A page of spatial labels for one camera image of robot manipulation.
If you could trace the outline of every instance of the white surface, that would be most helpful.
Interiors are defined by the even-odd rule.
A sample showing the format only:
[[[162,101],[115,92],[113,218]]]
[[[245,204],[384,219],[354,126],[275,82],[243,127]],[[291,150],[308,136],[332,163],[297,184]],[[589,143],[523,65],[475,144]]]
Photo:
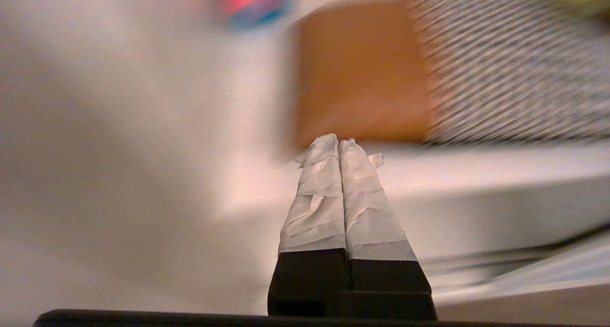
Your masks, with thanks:
[[[0,324],[59,307],[265,312],[299,177],[276,157],[288,26],[333,0],[222,34],[180,1],[2,0]],[[608,220],[609,177],[494,192],[609,175],[608,145],[385,150],[420,259]]]

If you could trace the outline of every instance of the striped fabric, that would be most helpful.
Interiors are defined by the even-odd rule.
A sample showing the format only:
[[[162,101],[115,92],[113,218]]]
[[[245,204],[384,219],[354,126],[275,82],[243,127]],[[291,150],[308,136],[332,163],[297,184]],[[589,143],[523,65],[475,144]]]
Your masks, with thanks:
[[[608,138],[610,34],[551,0],[417,0],[430,143]]]

